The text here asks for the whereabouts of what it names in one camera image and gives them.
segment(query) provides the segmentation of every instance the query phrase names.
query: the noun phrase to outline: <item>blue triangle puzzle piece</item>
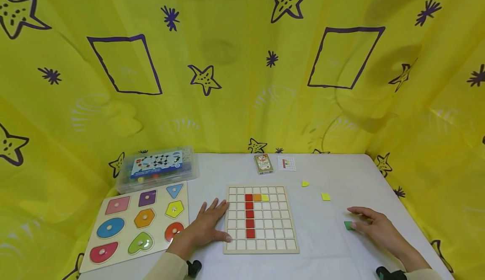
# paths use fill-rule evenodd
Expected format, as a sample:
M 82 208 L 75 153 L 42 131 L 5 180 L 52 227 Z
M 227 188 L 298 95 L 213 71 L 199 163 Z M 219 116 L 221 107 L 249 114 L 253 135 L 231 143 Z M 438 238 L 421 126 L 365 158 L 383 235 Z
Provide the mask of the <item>blue triangle puzzle piece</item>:
M 183 184 L 172 185 L 171 187 L 167 187 L 167 192 L 175 199 L 180 191 L 182 190 Z

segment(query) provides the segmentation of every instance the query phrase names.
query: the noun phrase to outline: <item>clear plastic container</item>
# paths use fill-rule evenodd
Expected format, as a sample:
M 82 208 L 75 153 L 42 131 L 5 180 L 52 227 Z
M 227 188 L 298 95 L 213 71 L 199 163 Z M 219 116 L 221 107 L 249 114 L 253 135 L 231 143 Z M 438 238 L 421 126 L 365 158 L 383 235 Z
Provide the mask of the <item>clear plastic container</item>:
M 163 149 L 125 157 L 115 188 L 120 194 L 127 194 L 198 176 L 192 146 Z

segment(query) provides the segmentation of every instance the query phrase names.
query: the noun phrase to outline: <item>yellow curtain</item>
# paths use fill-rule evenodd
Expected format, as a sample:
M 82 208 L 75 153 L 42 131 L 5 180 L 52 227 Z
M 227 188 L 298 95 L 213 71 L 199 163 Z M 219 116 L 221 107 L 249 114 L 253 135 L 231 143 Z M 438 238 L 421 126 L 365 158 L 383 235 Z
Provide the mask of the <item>yellow curtain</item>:
M 484 0 L 0 0 L 0 279 L 73 280 L 122 153 L 368 153 L 485 267 Z

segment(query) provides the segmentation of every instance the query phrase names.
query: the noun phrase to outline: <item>hand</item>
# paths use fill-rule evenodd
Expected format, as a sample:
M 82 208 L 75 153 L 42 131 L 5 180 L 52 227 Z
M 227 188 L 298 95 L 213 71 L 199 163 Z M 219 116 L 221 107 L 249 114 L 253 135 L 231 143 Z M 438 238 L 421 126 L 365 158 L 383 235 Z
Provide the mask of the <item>hand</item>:
M 431 268 L 418 251 L 398 232 L 383 213 L 367 207 L 349 207 L 349 212 L 361 214 L 366 223 L 352 222 L 352 228 L 369 235 L 377 244 L 401 260 L 408 272 Z
M 215 224 L 229 208 L 229 203 L 222 200 L 219 205 L 218 198 L 215 198 L 211 206 L 203 203 L 197 218 L 186 229 L 179 232 L 173 238 L 172 244 L 167 252 L 173 253 L 187 261 L 194 247 L 207 244 L 211 241 L 231 242 L 231 236 L 226 232 L 215 229 Z

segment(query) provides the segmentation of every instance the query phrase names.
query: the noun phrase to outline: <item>sleeve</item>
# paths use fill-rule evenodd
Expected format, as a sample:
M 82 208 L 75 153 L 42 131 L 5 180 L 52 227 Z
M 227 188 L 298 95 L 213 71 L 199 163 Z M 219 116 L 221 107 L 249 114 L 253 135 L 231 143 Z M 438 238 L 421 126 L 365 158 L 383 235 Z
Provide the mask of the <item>sleeve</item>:
M 181 257 L 165 252 L 143 280 L 183 280 L 189 268 Z
M 406 273 L 408 280 L 441 280 L 440 275 L 433 269 L 421 269 Z

